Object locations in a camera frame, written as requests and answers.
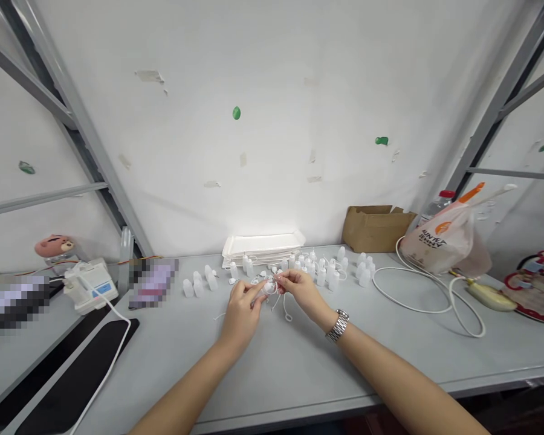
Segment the red bottle cap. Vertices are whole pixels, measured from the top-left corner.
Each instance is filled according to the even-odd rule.
[[[442,190],[439,193],[439,196],[442,198],[453,198],[455,196],[455,192],[453,190]]]

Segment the silver watch band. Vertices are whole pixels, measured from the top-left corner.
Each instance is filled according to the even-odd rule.
[[[336,343],[345,333],[346,325],[349,323],[349,315],[342,310],[337,310],[338,320],[332,329],[326,334],[326,339]]]

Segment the yellow object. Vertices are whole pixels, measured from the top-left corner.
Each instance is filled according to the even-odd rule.
[[[467,291],[486,307],[495,311],[514,311],[516,309],[517,304],[515,302],[493,287],[478,284],[471,279],[468,279],[467,283],[469,284]]]

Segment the white cable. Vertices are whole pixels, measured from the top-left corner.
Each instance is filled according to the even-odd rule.
[[[95,393],[92,395],[91,397],[91,400],[89,400],[89,402],[87,403],[85,409],[83,410],[83,412],[81,413],[79,419],[77,420],[77,422],[74,424],[73,426],[73,430],[71,430],[71,433],[70,435],[74,435],[74,433],[77,431],[77,428],[79,427],[80,425],[80,422],[83,420],[83,417],[85,417],[85,414],[86,412],[89,410],[89,408],[91,407],[92,403],[95,401],[95,398],[97,397],[97,395],[99,394],[99,391],[101,390],[101,388],[103,388],[103,385],[105,384],[107,378],[109,377],[109,375],[111,374],[111,370],[113,369],[113,367],[115,366],[115,362],[117,360],[117,358],[119,357],[119,353],[121,352],[121,348],[123,347],[123,343],[125,342],[125,338],[127,337],[127,334],[129,333],[129,330],[131,329],[131,320],[129,320],[128,318],[126,318],[124,315],[122,315],[121,313],[119,313],[119,311],[117,311],[115,309],[115,307],[113,307],[112,303],[108,301],[108,299],[103,296],[101,293],[98,292],[98,290],[96,288],[94,288],[90,282],[88,282],[87,280],[85,280],[82,276],[78,275],[78,278],[80,281],[82,281],[82,283],[84,285],[86,285],[87,288],[89,288],[90,290],[94,291],[96,294],[98,294],[99,296],[101,296],[101,298],[103,298],[103,300],[107,303],[107,305],[109,306],[109,308],[111,308],[111,310],[117,314],[117,316],[121,319],[123,319],[125,322],[127,322],[127,329],[125,330],[125,333],[123,334],[123,338],[121,339],[121,343],[119,343],[119,347],[117,349],[117,352],[115,353],[115,357],[113,358],[113,361],[111,362],[111,365],[109,366],[109,370],[107,370],[107,373],[105,375],[105,377],[103,378],[103,380],[101,381],[101,383],[99,384],[99,386],[97,387],[97,390],[95,391]]]
[[[399,243],[401,242],[401,240],[403,239],[403,237],[401,237],[399,240],[397,240],[397,243],[395,244],[395,252],[397,253],[397,257],[401,260],[401,263],[403,263],[404,265],[407,266],[407,268],[399,268],[399,267],[384,267],[384,268],[380,268],[380,269],[377,269],[375,271],[375,273],[373,274],[372,276],[372,281],[373,281],[373,284],[375,285],[375,287],[377,288],[377,290],[379,290],[381,292],[381,294],[383,296],[385,296],[387,299],[395,302],[396,304],[398,305],[401,305],[402,307],[404,308],[407,308],[407,309],[410,309],[411,311],[417,311],[417,312],[420,312],[420,313],[425,313],[425,314],[442,314],[442,313],[445,313],[445,312],[448,312],[450,310],[453,310],[453,312],[455,313],[455,317],[458,318],[458,322],[459,324],[465,329],[465,331],[471,335],[472,337],[475,337],[475,338],[482,338],[484,335],[485,335],[485,324],[484,324],[484,321],[482,320],[482,318],[479,316],[478,312],[469,304],[469,302],[467,300],[465,300],[464,298],[462,298],[459,294],[455,293],[453,291],[453,285],[457,282],[457,281],[460,281],[460,280],[465,280],[465,278],[462,278],[462,277],[457,277],[457,278],[454,278],[451,280],[451,282],[449,283],[449,286],[447,286],[443,281],[441,281],[439,278],[437,278],[437,276],[427,272],[425,269],[422,269],[422,268],[419,268],[418,266],[416,266],[419,270],[415,269],[414,267],[412,267],[411,265],[409,265],[408,263],[405,262],[405,260],[403,259],[403,257],[401,257],[401,255],[399,254]],[[415,273],[415,274],[418,274],[418,275],[422,275],[424,277],[427,277],[429,279],[432,279],[442,290],[445,289],[447,290],[447,294],[445,294],[445,296],[449,299],[449,306],[447,308],[444,308],[443,310],[438,310],[438,311],[428,311],[428,310],[422,310],[422,309],[418,309],[418,308],[413,308],[413,307],[410,307],[409,305],[405,305],[404,303],[398,301],[397,299],[393,298],[392,296],[386,294],[383,289],[381,289],[379,287],[379,285],[377,284],[377,282],[375,281],[375,276],[377,275],[377,272],[380,272],[382,270],[387,270],[387,269],[392,269],[392,270],[400,270],[400,271],[405,271],[405,272],[411,272],[411,273]],[[458,312],[458,309],[455,305],[455,298],[454,296],[457,296],[463,303],[465,303],[468,308],[472,311],[472,313],[475,314],[476,318],[478,319],[478,322],[481,326],[481,331],[480,333],[476,334],[476,333],[473,333],[471,332],[469,329],[466,328],[466,326],[464,325],[463,321],[461,320],[461,317],[459,316],[459,312]]]

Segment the gray metal bar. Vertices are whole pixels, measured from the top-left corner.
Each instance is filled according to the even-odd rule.
[[[523,171],[510,171],[501,169],[484,169],[471,167],[467,169],[470,173],[483,173],[487,175],[501,175],[512,176],[516,178],[532,178],[532,179],[544,179],[544,173],[540,172],[523,172]]]
[[[544,6],[538,14],[536,21],[534,21],[534,24],[530,28],[530,31],[526,35],[524,42],[522,42],[520,50],[518,50],[518,53],[508,68],[508,71],[504,75],[502,83],[500,83],[500,86],[492,98],[488,109],[485,111],[482,120],[478,124],[478,128],[471,137],[469,145],[465,148],[464,154],[459,160],[458,165],[456,166],[455,171],[447,184],[447,188],[449,190],[458,190],[464,176],[468,172],[468,168],[472,166],[472,163],[484,144],[486,137],[490,133],[492,127],[494,127],[494,124],[496,124],[500,110],[502,110],[506,104],[506,101],[510,97],[516,83],[530,62],[530,59],[536,51],[536,47],[543,37]]]
[[[106,187],[107,183],[98,182],[83,186],[71,187],[63,190],[57,190],[56,192],[40,193],[38,195],[27,196],[25,198],[2,201],[0,202],[0,214],[6,213],[8,211],[19,210],[21,208],[32,207],[33,205],[44,204],[45,202],[68,198],[69,196],[80,195],[81,193],[105,189]]]
[[[524,88],[524,90],[520,92],[518,95],[516,95],[515,98],[510,100],[508,104],[506,104],[504,108],[500,110],[500,114],[497,116],[496,122],[504,119],[506,116],[512,113],[516,108],[521,106],[530,97],[532,97],[534,94],[536,94],[539,90],[543,88],[544,88],[544,74],[542,74],[538,79],[533,81],[531,85]]]
[[[72,113],[31,72],[18,64],[2,48],[0,48],[0,68],[16,80],[56,118],[60,119],[64,125],[70,129],[77,128]]]
[[[56,88],[60,91],[67,107],[72,110],[77,122],[77,128],[95,159],[99,172],[109,185],[109,191],[117,203],[118,210],[124,217],[127,226],[132,231],[138,247],[145,257],[153,256],[153,249],[145,235],[145,231],[135,215],[131,202],[111,164],[111,160],[103,147],[86,107],[66,71],[64,62],[46,30],[39,10],[33,7],[33,2],[30,0],[13,0],[13,3],[34,42],[36,50],[51,73]]]
[[[121,232],[121,252],[119,254],[119,280],[117,282],[117,291],[119,297],[123,297],[129,291],[129,275],[131,273],[131,260],[133,258],[133,234],[129,227],[123,227]]]

